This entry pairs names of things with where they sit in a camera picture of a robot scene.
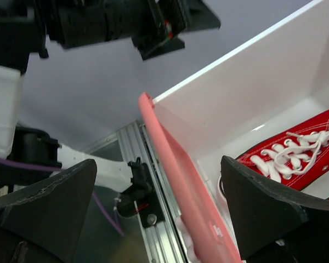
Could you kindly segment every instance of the gray floor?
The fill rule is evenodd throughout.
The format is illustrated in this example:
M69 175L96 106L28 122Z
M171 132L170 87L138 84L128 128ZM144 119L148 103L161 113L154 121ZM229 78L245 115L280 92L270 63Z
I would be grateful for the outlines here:
M94 155L122 161L118 142L107 145ZM95 187L95 192L110 215L114 215L114 198L117 193L104 187ZM74 263L147 263L146 254L138 218L120 219L125 232L121 237L102 215L92 199L88 208L81 237L78 243Z

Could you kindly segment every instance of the white shoelace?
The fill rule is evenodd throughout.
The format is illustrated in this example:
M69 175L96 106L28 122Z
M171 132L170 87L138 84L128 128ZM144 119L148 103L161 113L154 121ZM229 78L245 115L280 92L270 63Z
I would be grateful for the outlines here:
M321 153L322 146L329 145L329 131L313 132L309 135L298 135L295 133L286 133L297 138L299 144L291 139L284 141L284 146L281 144L272 145L272 150L264 149L261 155L269 156L270 161L265 162L259 156L253 155L250 161L253 162L264 176L270 176L274 181L281 182L281 175L284 179L289 180L291 176L307 173L314 165L317 155ZM312 151L310 157L304 153ZM285 164L290 161L292 169ZM308 164L302 167L302 161Z

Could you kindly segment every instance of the gray wall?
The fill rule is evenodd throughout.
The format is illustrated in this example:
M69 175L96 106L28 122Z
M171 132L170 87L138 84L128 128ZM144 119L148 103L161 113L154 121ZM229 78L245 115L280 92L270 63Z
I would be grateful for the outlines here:
M221 29L183 36L186 49L142 62L131 41L32 56L20 121L83 148L140 117L138 96L155 97L310 0L208 0Z

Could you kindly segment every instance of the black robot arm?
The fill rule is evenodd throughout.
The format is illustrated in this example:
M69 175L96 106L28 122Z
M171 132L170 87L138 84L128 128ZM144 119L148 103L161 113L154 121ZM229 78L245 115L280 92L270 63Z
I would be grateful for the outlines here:
M146 60L219 27L201 0L0 0L0 65L25 73L31 53L48 58L46 36L64 49L131 38Z

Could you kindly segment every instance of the white bin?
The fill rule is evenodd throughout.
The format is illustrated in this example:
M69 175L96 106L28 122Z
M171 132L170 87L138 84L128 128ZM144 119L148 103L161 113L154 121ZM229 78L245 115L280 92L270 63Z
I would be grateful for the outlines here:
M220 160L329 109L329 0L312 1L159 97L143 94L139 107L196 254L238 262L227 206L215 202Z

